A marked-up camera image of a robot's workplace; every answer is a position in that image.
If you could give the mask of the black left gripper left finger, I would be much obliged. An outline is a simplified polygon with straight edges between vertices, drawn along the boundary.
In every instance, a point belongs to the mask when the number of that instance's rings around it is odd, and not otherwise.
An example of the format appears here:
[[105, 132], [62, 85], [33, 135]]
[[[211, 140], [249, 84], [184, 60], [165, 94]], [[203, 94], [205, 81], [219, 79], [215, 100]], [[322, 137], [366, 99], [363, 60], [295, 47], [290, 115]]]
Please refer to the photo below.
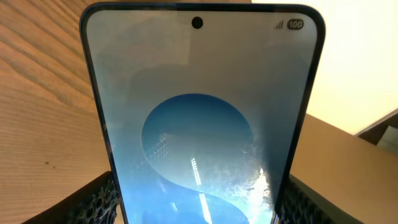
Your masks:
[[113, 224], [119, 192], [107, 171], [24, 224]]

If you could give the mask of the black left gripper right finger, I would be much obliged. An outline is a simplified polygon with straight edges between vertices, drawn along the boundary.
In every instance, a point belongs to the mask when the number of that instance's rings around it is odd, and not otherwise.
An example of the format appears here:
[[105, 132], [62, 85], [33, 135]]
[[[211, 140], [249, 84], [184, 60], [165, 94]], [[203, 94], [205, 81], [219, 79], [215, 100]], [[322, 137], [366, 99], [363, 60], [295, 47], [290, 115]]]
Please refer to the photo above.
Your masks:
[[277, 213], [278, 224], [363, 224], [293, 175], [289, 176]]

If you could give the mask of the blue Galaxy smartphone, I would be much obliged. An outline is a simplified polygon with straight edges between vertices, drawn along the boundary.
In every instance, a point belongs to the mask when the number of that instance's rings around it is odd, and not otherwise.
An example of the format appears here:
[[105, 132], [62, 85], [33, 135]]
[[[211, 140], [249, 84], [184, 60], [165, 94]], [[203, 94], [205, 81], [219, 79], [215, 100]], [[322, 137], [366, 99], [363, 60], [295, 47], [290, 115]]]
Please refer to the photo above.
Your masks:
[[325, 41], [301, 4], [98, 2], [80, 34], [126, 223], [274, 223]]

